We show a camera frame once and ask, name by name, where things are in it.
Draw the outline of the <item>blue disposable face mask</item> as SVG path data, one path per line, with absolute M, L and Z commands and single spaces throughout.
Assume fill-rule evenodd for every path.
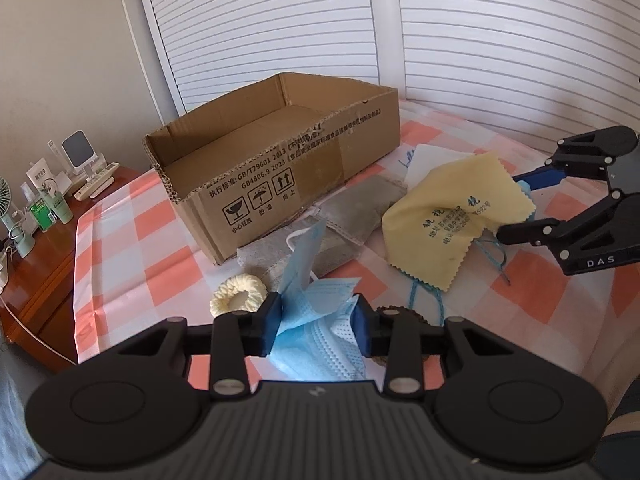
M 311 270 L 326 234 L 323 221 L 293 242 L 277 292 L 282 320 L 269 359 L 299 382 L 354 382 L 366 378 L 350 316 L 356 278 L 317 278 Z

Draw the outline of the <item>grey sachet pouch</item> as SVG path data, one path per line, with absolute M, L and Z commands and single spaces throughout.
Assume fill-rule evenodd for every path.
M 326 200 L 318 218 L 346 240 L 362 246 L 380 227 L 385 211 L 405 195 L 405 185 L 375 174 Z
M 302 237 L 300 234 L 296 235 L 296 232 L 306 231 L 317 222 L 314 217 L 306 217 L 240 247 L 236 251 L 240 267 L 245 273 L 260 278 L 269 290 L 277 289 L 288 264 L 288 257 L 292 255 L 295 243 Z M 324 278 L 355 259 L 359 253 L 358 245 L 333 230 L 326 229 L 311 271 L 317 278 Z

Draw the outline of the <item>yellow lens cleaning cloth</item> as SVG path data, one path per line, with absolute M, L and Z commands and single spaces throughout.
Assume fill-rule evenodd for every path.
M 473 240 L 524 222 L 535 210 L 496 155 L 450 162 L 383 214 L 386 260 L 410 278 L 447 289 Z

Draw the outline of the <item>white tissue sheet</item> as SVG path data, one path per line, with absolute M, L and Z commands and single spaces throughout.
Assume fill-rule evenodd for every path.
M 415 188 L 435 168 L 468 158 L 469 153 L 457 152 L 449 148 L 440 148 L 431 144 L 418 144 L 410 153 L 405 187 L 408 191 Z

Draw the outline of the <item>white louvered wardrobe doors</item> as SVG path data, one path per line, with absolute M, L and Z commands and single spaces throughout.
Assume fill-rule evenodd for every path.
M 347 77 L 550 150 L 639 123 L 639 0 L 142 0 L 179 113 L 283 72 Z

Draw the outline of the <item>pink white checkered tablecloth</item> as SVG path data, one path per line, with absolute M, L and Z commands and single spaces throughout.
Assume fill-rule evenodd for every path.
M 413 306 L 436 322 L 462 315 L 596 385 L 615 402 L 639 374 L 639 270 L 568 278 L 544 248 L 472 247 L 450 289 L 436 299 L 389 266 L 374 233 L 337 270 L 356 278 L 372 306 Z M 154 171 L 125 184 L 79 220 L 75 257 L 75 344 L 79 359 L 110 348 L 171 315 L 210 321 L 209 299 L 239 272 L 210 263 L 196 246 Z

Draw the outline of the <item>brown cardboard box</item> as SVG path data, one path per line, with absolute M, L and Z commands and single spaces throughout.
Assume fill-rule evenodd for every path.
M 143 140 L 176 213 L 215 264 L 399 143 L 396 89 L 301 73 L 231 91 Z

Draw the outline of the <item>wooden bedside cabinet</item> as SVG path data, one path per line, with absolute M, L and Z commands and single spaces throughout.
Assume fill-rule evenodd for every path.
M 115 183 L 94 200 L 70 201 L 74 218 L 36 235 L 35 248 L 10 271 L 1 293 L 1 333 L 47 370 L 60 372 L 77 363 L 75 344 L 75 272 L 85 278 L 91 268 L 137 240 L 129 214 L 116 226 L 98 222 L 115 204 L 129 198 L 129 185 L 141 174 L 115 172 Z

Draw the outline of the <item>white remote control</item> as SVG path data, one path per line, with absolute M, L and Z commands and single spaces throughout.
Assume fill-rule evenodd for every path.
M 118 162 L 110 162 L 91 177 L 75 194 L 78 202 L 94 200 L 115 182 L 114 174 L 120 167 Z

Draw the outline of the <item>green tube bottle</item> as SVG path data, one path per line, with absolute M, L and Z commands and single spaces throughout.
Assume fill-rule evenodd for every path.
M 47 178 L 40 185 L 40 193 L 46 205 L 50 211 L 55 214 L 63 224 L 70 223 L 70 220 L 74 218 L 73 211 L 70 210 L 70 206 L 66 203 L 63 193 L 58 189 L 54 179 Z

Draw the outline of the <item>green spray bottle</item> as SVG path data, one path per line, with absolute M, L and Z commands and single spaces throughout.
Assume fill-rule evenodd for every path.
M 52 212 L 42 198 L 33 200 L 29 204 L 28 210 L 36 219 L 42 232 L 47 232 L 47 230 L 55 224 L 55 218 L 52 216 Z

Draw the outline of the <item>green mini desk fan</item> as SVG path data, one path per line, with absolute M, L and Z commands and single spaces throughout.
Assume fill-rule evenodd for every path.
M 9 183 L 0 179 L 1 221 L 6 227 L 9 239 L 21 258 L 25 258 L 35 246 L 34 238 L 23 228 L 24 214 L 17 210 L 12 202 Z

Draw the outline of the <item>phone stand with screen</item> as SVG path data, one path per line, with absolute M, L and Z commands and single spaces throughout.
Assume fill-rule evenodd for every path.
M 82 174 L 87 181 L 93 180 L 96 174 L 106 166 L 104 155 L 93 148 L 81 130 L 75 131 L 64 139 L 62 148 L 75 174 Z

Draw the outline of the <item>white tube skincare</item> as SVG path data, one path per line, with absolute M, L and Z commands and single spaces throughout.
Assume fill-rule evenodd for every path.
M 60 182 L 58 182 L 44 158 L 40 158 L 38 162 L 33 162 L 29 166 L 29 170 L 26 171 L 26 176 L 41 194 L 48 193 L 53 196 L 57 192 L 63 193 Z

